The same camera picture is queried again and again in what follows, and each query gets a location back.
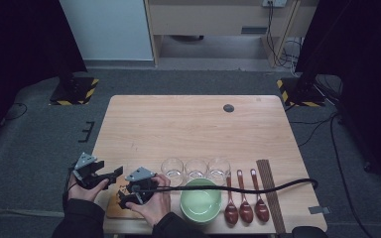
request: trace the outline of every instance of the sleeve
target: sleeve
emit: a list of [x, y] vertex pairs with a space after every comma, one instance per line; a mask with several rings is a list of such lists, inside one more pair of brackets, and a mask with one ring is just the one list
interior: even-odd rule
[[55, 229], [53, 238], [102, 238], [104, 210], [91, 201], [70, 199], [64, 219]]
[[191, 228], [173, 212], [168, 213], [153, 227], [154, 238], [209, 238], [202, 231]]

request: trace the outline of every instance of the green bowl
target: green bowl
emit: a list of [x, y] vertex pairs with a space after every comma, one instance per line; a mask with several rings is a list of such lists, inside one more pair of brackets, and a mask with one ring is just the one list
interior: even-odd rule
[[[215, 185], [206, 178], [195, 178], [186, 186]], [[183, 190], [181, 193], [181, 210], [185, 217], [196, 224], [207, 224], [221, 210], [220, 190]]]

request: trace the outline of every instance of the wooden chopstick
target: wooden chopstick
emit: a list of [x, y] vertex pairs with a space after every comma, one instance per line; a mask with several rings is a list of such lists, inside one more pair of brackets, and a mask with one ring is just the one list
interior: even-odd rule
[[[259, 175], [261, 176], [261, 181], [264, 186], [264, 189], [275, 187], [269, 161], [258, 160], [256, 162], [256, 165], [258, 166]], [[286, 233], [286, 227], [284, 225], [283, 214], [281, 213], [280, 202], [278, 201], [277, 192], [272, 191], [266, 193], [265, 195], [267, 196], [268, 205], [270, 207], [272, 220], [274, 222], [277, 234]]]

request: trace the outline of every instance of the black curtain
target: black curtain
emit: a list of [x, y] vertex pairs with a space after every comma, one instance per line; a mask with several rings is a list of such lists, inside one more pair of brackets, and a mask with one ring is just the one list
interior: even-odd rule
[[47, 49], [86, 71], [58, 0], [0, 0], [0, 122], [21, 88], [60, 75]]
[[[381, 2], [376, 3], [320, 0], [297, 71], [303, 72], [314, 60], [319, 62], [316, 74], [341, 78], [343, 89], [337, 106], [345, 126], [366, 161], [381, 172]], [[331, 34], [324, 41], [328, 31]], [[321, 54], [313, 59], [320, 43]]]

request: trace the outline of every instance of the white wall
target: white wall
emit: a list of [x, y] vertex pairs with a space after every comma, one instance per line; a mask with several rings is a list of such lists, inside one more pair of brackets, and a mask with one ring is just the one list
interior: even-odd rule
[[84, 60], [153, 60], [143, 0], [61, 0]]

